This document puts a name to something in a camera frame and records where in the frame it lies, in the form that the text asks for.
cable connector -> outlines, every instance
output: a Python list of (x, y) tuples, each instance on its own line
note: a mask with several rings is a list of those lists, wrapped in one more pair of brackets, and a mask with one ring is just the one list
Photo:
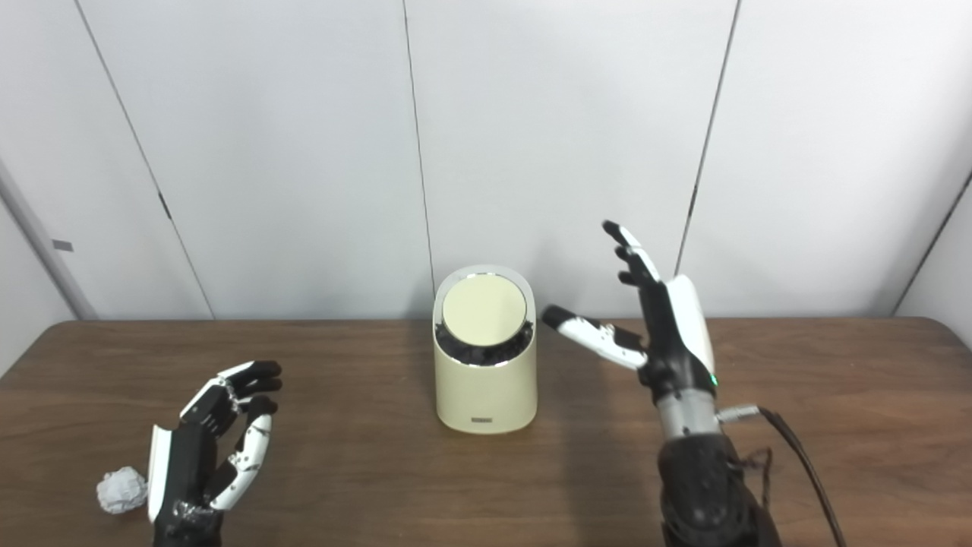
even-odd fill
[(759, 407), (756, 405), (739, 405), (738, 407), (729, 407), (715, 413), (715, 419), (719, 423), (732, 423), (753, 416), (759, 416)]

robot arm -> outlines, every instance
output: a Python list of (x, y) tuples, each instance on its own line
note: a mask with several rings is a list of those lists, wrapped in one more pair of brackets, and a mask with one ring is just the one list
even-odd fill
[(779, 546), (769, 513), (746, 489), (735, 449), (722, 434), (712, 344), (692, 282), (682, 275), (662, 280), (630, 232), (613, 222), (604, 229), (627, 265), (618, 278), (638, 288), (647, 347), (635, 333), (556, 306), (544, 312), (543, 321), (605, 359), (635, 369), (650, 388), (666, 440), (658, 456), (666, 545)]
[[(156, 426), (149, 462), (149, 520), (156, 547), (221, 545), (223, 513), (253, 482), (269, 444), (277, 405), (263, 392), (283, 385), (275, 361), (250, 361), (217, 374), (180, 413), (172, 431)], [(247, 427), (216, 468), (217, 440), (236, 417)]]

cylindrical container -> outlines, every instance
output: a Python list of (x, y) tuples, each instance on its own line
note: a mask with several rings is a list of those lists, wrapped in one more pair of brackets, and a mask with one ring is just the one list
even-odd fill
[(537, 414), (537, 310), (509, 268), (462, 268), (435, 293), (435, 404), (466, 433), (506, 433)]

table surface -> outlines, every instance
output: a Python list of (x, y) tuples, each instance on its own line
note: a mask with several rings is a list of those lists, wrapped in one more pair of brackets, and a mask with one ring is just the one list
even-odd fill
[[(720, 404), (783, 414), (849, 545), (972, 545), (972, 353), (945, 327), (716, 319), (710, 329)], [(426, 321), (57, 325), (0, 380), (0, 544), (150, 545), (144, 509), (105, 514), (95, 485), (125, 465), (144, 473), (152, 425), (174, 426), (215, 372), (255, 358), (278, 360), (285, 387), (263, 471), (226, 517), (227, 547), (662, 544), (661, 431), (633, 373), (540, 329), (537, 418), (465, 435), (435, 416), (430, 331)], [(777, 433), (762, 420), (727, 432), (741, 455), (776, 452), (784, 544), (832, 545)], [(758, 492), (759, 478), (748, 481)]]

black cable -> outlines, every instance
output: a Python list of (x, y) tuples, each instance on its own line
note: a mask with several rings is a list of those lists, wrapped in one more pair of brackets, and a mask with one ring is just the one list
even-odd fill
[(770, 510), (770, 470), (773, 468), (773, 449), (766, 447), (746, 456), (740, 462), (742, 467), (759, 469), (763, 473), (763, 509)]
[(814, 485), (814, 490), (816, 491), (816, 497), (820, 500), (820, 507), (823, 508), (823, 514), (827, 518), (827, 524), (830, 525), (830, 530), (834, 532), (834, 541), (837, 542), (838, 547), (847, 547), (847, 542), (844, 540), (844, 533), (841, 531), (841, 526), (837, 524), (837, 515), (834, 514), (834, 508), (830, 506), (830, 500), (827, 498), (827, 492), (823, 489), (823, 484), (820, 482), (820, 478), (817, 477), (816, 471), (814, 470), (814, 465), (810, 463), (810, 457), (803, 450), (803, 445), (800, 444), (800, 439), (796, 437), (796, 433), (786, 425), (783, 418), (770, 410), (759, 407), (759, 413), (763, 415), (776, 430), (780, 433), (782, 438), (786, 441), (786, 444), (793, 449), (797, 457), (800, 458), (800, 463), (803, 464), (803, 468), (807, 471), (807, 476), (810, 477), (811, 484)]

